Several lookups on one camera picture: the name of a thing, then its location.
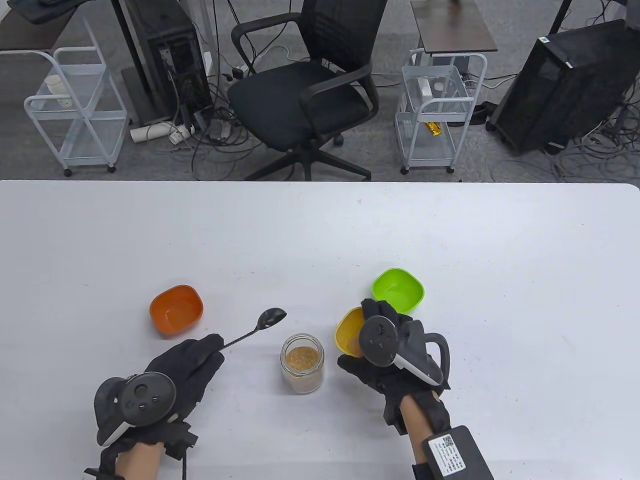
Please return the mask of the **person's left hand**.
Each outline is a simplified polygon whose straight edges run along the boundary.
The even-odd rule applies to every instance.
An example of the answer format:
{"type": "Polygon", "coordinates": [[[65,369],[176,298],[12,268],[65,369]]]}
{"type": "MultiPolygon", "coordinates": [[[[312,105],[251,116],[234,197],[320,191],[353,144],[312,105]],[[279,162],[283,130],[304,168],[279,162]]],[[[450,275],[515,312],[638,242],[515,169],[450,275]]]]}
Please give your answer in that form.
{"type": "Polygon", "coordinates": [[[104,381],[94,396],[97,443],[128,448],[179,441],[180,425],[202,401],[224,363],[224,339],[216,333],[187,339],[154,358],[146,370],[104,381]]]}

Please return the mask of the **person's right hand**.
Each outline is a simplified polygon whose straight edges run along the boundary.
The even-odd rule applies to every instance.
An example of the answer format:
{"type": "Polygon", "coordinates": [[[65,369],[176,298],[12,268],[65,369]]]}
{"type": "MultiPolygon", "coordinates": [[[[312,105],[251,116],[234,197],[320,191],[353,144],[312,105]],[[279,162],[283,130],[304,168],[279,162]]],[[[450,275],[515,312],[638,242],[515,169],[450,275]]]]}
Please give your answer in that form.
{"type": "Polygon", "coordinates": [[[441,401],[450,389],[450,346],[439,333],[426,333],[420,320],[398,313],[388,302],[361,302],[365,323],[358,334],[362,357],[341,354],[337,365],[384,396],[383,418],[400,435],[407,425],[400,406],[410,397],[435,434],[451,429],[441,401]]]}

